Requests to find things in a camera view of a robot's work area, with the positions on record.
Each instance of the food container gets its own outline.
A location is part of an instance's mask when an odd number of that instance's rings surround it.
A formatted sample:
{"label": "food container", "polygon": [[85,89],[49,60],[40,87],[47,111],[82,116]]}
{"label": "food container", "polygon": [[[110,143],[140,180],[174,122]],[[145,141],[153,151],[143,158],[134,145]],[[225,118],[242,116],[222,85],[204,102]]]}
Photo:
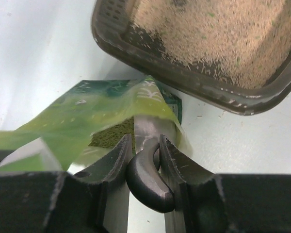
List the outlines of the food container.
{"label": "food container", "polygon": [[212,105],[240,115],[253,115],[279,104],[291,91],[291,51],[285,62],[259,89],[244,89],[168,62],[151,48],[137,46],[130,17],[138,0],[97,0],[92,32],[97,44],[118,60],[159,81]]}

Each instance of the white printed logo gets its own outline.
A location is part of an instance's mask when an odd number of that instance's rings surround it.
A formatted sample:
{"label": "white printed logo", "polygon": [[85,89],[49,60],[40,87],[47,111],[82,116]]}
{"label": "white printed logo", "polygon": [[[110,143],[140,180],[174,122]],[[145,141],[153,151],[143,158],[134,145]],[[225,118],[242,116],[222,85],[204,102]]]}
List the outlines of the white printed logo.
{"label": "white printed logo", "polygon": [[151,81],[147,81],[145,80],[144,83],[142,84],[142,86],[155,86],[155,82]]}
{"label": "white printed logo", "polygon": [[159,102],[162,102],[163,100],[163,96],[158,91],[151,92],[150,90],[146,88],[140,88],[140,90],[143,90],[143,92],[138,92],[137,97],[139,98],[146,98],[146,99],[156,100]]}
{"label": "white printed logo", "polygon": [[118,86],[112,86],[111,88],[119,91],[119,88],[122,88],[122,84],[119,83]]}
{"label": "white printed logo", "polygon": [[86,100],[79,100],[76,102],[76,105],[85,104],[85,103],[86,103]]}

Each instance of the white surface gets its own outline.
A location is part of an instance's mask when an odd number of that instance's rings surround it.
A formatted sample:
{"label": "white surface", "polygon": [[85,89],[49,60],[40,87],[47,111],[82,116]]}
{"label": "white surface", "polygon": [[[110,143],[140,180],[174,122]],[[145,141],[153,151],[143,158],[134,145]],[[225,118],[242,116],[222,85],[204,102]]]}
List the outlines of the white surface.
{"label": "white surface", "polygon": [[45,171],[63,170],[61,164],[58,162],[57,158],[53,155],[52,151],[49,149],[49,147],[41,137],[18,148],[9,156],[5,157],[0,162],[0,166],[4,166],[15,161],[34,156],[39,156],[40,160],[38,165],[42,165]]}
{"label": "white surface", "polygon": [[[94,42],[95,0],[0,0],[0,129],[35,117],[82,79],[141,78]],[[178,93],[193,159],[214,172],[291,173],[291,94],[257,116],[236,116]],[[134,198],[129,232],[164,232],[164,217]]]}

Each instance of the torn plastic wrapper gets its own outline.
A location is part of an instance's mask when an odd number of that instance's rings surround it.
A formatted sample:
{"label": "torn plastic wrapper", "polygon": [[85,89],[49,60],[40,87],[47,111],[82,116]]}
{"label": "torn plastic wrapper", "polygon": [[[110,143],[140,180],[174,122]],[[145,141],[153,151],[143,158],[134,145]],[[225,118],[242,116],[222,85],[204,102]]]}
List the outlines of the torn plastic wrapper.
{"label": "torn plastic wrapper", "polygon": [[[81,81],[29,123],[12,132],[0,132],[0,150],[17,150],[40,138],[63,170],[75,173],[103,157],[126,133],[135,134],[137,151],[145,140],[162,133],[190,155],[181,114],[181,100],[150,76],[144,80]],[[31,170],[59,169],[45,167],[41,156],[43,166]],[[28,170],[26,163],[18,163],[18,170]]]}
{"label": "torn plastic wrapper", "polygon": [[42,138],[38,138],[12,152],[0,162],[0,170],[61,171],[62,166]]}

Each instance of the brown granular material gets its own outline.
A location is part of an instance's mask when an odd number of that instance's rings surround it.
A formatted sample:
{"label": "brown granular material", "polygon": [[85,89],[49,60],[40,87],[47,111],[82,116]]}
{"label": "brown granular material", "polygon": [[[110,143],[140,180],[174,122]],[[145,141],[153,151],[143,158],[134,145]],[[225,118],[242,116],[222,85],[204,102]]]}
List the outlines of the brown granular material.
{"label": "brown granular material", "polygon": [[172,62],[246,89],[265,85],[291,50],[291,0],[139,0],[132,21]]}

